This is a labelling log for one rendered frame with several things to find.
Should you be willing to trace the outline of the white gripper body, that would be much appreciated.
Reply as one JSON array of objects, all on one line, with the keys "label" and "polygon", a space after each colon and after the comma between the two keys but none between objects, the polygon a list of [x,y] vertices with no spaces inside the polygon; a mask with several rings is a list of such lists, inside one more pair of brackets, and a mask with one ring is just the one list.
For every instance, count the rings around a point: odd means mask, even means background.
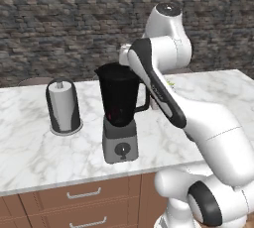
[{"label": "white gripper body", "polygon": [[159,110],[160,109],[151,92],[150,92],[150,106],[153,110]]}]

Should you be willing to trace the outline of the brown cupboard door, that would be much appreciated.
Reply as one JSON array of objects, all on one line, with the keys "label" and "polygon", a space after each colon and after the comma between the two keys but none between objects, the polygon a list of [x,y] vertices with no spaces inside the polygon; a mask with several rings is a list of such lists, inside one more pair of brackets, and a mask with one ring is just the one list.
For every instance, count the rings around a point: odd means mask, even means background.
[{"label": "brown cupboard door", "polygon": [[0,228],[31,228],[18,195],[0,196]]}]

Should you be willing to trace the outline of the brown cupboard panel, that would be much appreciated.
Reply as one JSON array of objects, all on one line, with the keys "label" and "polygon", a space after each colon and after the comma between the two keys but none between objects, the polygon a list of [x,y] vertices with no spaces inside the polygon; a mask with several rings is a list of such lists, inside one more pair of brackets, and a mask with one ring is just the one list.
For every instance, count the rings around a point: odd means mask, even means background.
[{"label": "brown cupboard panel", "polygon": [[167,207],[167,199],[156,191],[154,179],[153,172],[145,173],[141,178],[138,228],[154,228]]}]

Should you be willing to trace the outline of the grey blender knob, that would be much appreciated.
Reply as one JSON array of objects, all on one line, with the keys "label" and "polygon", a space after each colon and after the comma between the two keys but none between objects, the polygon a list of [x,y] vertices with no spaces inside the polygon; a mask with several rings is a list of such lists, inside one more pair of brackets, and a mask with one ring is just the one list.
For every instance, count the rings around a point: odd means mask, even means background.
[{"label": "grey blender knob", "polygon": [[126,159],[126,155],[129,152],[129,145],[127,143],[121,143],[120,144],[120,155],[121,155],[121,159],[125,160]]}]

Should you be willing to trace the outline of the grey blender base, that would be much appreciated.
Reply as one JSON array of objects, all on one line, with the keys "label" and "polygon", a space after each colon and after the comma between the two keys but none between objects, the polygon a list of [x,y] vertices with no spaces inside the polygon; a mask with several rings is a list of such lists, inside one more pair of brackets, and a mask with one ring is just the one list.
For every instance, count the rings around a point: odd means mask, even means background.
[{"label": "grey blender base", "polygon": [[[120,155],[120,144],[127,143],[129,152],[126,159]],[[139,157],[137,128],[135,120],[127,126],[116,127],[110,124],[106,117],[103,118],[102,150],[104,159],[108,164],[135,161]]]}]

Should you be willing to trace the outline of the brown stool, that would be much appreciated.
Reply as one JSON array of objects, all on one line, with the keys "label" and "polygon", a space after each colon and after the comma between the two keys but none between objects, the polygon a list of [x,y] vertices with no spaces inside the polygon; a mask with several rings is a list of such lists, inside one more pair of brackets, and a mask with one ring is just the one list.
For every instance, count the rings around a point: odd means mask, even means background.
[{"label": "brown stool", "polygon": [[43,85],[49,84],[53,78],[51,77],[31,77],[25,80],[22,80],[18,86],[31,86],[31,85]]}]

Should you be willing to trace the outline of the white paper towel roll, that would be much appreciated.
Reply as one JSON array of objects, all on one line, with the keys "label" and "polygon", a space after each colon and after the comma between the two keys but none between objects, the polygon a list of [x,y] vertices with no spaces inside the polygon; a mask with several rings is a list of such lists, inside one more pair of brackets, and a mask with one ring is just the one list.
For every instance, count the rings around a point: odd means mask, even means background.
[{"label": "white paper towel roll", "polygon": [[69,131],[71,129],[71,116],[74,108],[71,84],[67,81],[62,83],[54,82],[49,86],[49,92],[60,131]]}]

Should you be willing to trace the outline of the dark grey paper towel holder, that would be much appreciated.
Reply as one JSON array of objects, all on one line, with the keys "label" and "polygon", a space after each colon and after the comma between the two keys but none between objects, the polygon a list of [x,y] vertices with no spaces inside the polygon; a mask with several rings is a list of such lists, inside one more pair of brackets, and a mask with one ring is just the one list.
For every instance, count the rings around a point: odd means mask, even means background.
[{"label": "dark grey paper towel holder", "polygon": [[[52,105],[50,92],[49,92],[49,86],[54,82],[62,83],[63,81],[69,82],[72,86],[72,95],[73,95],[73,99],[74,99],[74,108],[73,108],[73,112],[72,112],[72,116],[71,116],[71,129],[69,131],[61,132],[59,123],[58,123],[58,121],[57,121],[57,119],[55,118],[55,115],[54,115],[53,105]],[[82,123],[82,120],[80,119],[76,88],[75,88],[74,83],[70,79],[67,79],[67,78],[64,78],[64,77],[53,79],[47,85],[46,99],[47,99],[47,104],[48,104],[50,120],[51,120],[50,129],[55,135],[57,135],[57,136],[69,136],[69,135],[72,135],[72,134],[78,132],[82,128],[83,123]]]}]

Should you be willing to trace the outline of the brown drawer front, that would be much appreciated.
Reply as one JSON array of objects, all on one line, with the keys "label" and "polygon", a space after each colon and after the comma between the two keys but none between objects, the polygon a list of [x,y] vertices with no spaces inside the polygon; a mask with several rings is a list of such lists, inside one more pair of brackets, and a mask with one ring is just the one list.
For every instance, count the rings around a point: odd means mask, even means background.
[{"label": "brown drawer front", "polygon": [[[21,200],[25,209],[30,214],[38,214],[53,208],[69,207],[74,204],[88,204],[104,201],[111,198],[138,196],[140,193],[141,177],[139,175],[112,178],[35,192],[22,193]],[[101,192],[95,196],[79,199],[68,199],[66,193],[81,194],[96,191],[101,187]]]},{"label": "brown drawer front", "polygon": [[139,198],[30,215],[32,228],[137,228]]}]

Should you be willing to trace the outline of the black blender jar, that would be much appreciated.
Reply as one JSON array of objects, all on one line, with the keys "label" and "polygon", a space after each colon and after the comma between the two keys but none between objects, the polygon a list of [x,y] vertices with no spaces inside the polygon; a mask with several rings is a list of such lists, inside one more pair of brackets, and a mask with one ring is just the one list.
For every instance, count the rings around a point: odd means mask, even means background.
[{"label": "black blender jar", "polygon": [[105,116],[111,125],[127,126],[134,119],[136,112],[149,108],[149,90],[146,90],[145,104],[136,106],[141,81],[131,69],[127,71],[96,69],[95,73],[99,79]]}]

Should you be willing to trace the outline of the black blender lid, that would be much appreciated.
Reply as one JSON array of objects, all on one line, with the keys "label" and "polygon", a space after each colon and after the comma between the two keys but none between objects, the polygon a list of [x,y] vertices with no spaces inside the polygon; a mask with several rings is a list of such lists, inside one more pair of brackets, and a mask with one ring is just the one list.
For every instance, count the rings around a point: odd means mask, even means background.
[{"label": "black blender lid", "polygon": [[122,65],[119,62],[110,62],[102,65],[98,70],[105,71],[105,70],[122,70],[127,71],[130,70],[130,67],[128,65]]}]

